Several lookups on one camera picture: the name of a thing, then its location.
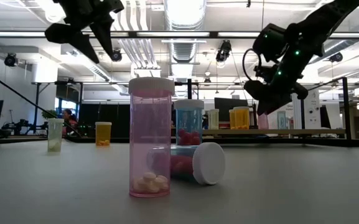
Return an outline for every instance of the security camera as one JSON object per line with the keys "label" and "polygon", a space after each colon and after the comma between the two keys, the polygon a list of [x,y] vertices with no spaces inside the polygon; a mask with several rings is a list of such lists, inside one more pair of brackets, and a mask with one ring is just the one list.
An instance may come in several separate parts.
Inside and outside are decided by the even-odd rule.
{"label": "security camera", "polygon": [[114,49],[111,60],[114,62],[119,62],[121,59],[123,59],[123,56],[121,55],[121,49]]}
{"label": "security camera", "polygon": [[205,83],[211,83],[211,79],[210,79],[210,78],[205,78],[205,79],[204,79],[204,82],[205,82]]}
{"label": "security camera", "polygon": [[217,62],[224,62],[227,60],[231,52],[231,44],[229,40],[224,40],[219,47],[216,60]]}
{"label": "security camera", "polygon": [[19,61],[16,58],[15,53],[8,53],[8,55],[5,58],[4,63],[8,67],[16,67],[19,64]]}
{"label": "security camera", "polygon": [[343,59],[343,56],[341,53],[337,53],[331,57],[329,57],[329,61],[331,62],[341,62]]}

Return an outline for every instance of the shelf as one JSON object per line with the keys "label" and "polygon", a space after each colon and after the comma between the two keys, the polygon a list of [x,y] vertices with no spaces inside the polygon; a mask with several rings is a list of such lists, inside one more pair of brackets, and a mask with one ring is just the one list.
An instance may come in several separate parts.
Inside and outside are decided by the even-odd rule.
{"label": "shelf", "polygon": [[209,134],[345,134],[344,129],[250,129],[250,130],[203,130],[203,135]]}

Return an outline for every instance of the white table surface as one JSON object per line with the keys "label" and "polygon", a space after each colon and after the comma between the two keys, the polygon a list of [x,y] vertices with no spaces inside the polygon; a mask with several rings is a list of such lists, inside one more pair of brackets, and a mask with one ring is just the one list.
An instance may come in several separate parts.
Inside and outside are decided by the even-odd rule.
{"label": "white table surface", "polygon": [[215,186],[128,194],[129,144],[0,145],[0,223],[359,223],[359,149],[225,147]]}

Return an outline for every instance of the red pill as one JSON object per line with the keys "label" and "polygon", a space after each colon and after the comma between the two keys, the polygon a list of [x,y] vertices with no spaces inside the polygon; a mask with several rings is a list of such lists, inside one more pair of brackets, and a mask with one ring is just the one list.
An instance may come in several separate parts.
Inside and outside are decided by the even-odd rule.
{"label": "red pill", "polygon": [[193,137],[192,139],[192,145],[194,146],[198,146],[201,143],[200,138],[199,137]]}
{"label": "red pill", "polygon": [[185,133],[182,137],[182,145],[187,145],[192,142],[192,135],[190,133]]}
{"label": "red pill", "polygon": [[192,132],[192,137],[200,137],[200,133],[198,133],[198,131],[193,131]]}
{"label": "red pill", "polygon": [[185,133],[186,133],[186,131],[185,131],[185,129],[183,129],[183,128],[179,129],[179,131],[178,131],[178,135],[179,135],[179,137],[181,137],[181,138],[185,135]]}
{"label": "red pill", "polygon": [[178,138],[178,142],[177,142],[178,146],[183,146],[184,143],[184,139],[183,138]]}

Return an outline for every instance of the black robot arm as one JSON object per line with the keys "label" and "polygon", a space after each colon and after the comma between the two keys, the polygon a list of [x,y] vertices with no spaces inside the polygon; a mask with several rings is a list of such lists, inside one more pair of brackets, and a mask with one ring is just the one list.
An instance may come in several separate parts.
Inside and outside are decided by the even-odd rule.
{"label": "black robot arm", "polygon": [[323,56],[324,42],[358,6],[359,0],[336,0],[287,29],[269,24],[261,31],[253,51],[276,65],[255,68],[256,76],[264,78],[266,84],[256,80],[246,82],[245,90],[259,100],[258,114],[269,114],[291,102],[291,93],[298,94],[298,99],[307,97],[307,90],[297,83],[302,71],[313,55]]}
{"label": "black robot arm", "polygon": [[114,20],[110,13],[124,9],[120,0],[54,0],[54,3],[59,3],[65,11],[64,21],[68,25],[56,23],[48,27],[45,36],[49,42],[71,44],[93,62],[99,63],[89,35],[82,33],[89,26],[105,52],[113,59],[110,29]]}

